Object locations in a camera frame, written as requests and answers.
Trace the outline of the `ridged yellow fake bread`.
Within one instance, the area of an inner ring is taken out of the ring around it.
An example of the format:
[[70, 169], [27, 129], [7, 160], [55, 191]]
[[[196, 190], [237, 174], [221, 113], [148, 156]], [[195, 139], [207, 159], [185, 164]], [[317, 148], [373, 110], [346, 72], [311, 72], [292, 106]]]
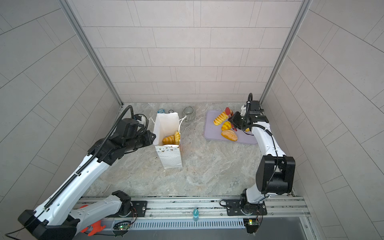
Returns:
[[175, 145], [174, 135], [167, 136], [162, 140], [163, 145]]

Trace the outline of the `small yellow fake bread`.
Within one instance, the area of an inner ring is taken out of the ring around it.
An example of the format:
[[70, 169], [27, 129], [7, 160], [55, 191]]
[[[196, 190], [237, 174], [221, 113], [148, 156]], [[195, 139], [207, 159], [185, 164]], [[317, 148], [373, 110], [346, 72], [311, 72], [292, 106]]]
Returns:
[[232, 124], [228, 121], [224, 122], [221, 131], [231, 130], [233, 128]]

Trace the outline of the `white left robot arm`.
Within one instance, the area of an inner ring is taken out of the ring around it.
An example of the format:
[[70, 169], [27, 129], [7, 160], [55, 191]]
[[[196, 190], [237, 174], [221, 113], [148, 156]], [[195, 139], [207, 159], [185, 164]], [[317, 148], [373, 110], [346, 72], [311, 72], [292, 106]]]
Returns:
[[71, 240], [99, 220], [113, 215], [136, 217], [131, 197], [115, 191], [103, 200], [74, 210], [91, 184], [116, 160], [153, 144], [156, 135], [148, 130], [145, 115], [120, 118], [113, 134], [97, 141], [76, 171], [35, 210], [25, 210], [18, 221], [38, 240]]

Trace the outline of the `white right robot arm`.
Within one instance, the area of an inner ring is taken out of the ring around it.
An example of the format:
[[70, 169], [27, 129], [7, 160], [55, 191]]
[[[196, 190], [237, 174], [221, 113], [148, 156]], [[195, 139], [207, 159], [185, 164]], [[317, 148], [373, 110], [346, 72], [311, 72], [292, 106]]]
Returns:
[[296, 162], [278, 145], [266, 116], [251, 111], [242, 116], [236, 112], [229, 118], [239, 130], [249, 129], [259, 144], [262, 158], [256, 173], [256, 183], [243, 191], [240, 199], [226, 200], [223, 205], [229, 216], [264, 216], [265, 200], [290, 193]]

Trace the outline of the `cartoon animal paper bag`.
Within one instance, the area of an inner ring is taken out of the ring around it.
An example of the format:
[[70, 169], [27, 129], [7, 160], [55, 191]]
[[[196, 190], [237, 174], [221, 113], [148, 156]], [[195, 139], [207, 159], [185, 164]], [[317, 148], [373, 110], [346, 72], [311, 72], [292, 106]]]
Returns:
[[165, 169], [181, 168], [181, 124], [178, 113], [157, 113], [154, 121], [153, 142], [158, 157]]

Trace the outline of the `red kitchen tongs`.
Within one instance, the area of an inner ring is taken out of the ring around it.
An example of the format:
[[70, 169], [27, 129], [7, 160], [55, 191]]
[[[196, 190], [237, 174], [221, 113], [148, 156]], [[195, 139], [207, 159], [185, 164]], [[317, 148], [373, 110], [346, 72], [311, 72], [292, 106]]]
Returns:
[[[228, 119], [229, 119], [228, 121], [230, 121], [231, 117], [233, 116], [233, 111], [229, 107], [226, 107], [225, 112], [228, 115]], [[231, 122], [231, 126], [232, 126], [232, 130], [234, 130], [235, 132], [238, 131], [232, 122]]]

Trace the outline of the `braided yellow fake bread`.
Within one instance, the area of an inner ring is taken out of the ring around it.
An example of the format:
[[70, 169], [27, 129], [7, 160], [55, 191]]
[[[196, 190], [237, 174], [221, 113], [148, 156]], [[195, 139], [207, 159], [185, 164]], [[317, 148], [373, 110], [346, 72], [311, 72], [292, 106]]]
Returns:
[[179, 145], [181, 141], [181, 135], [178, 131], [175, 132], [174, 138], [175, 138], [175, 145]]

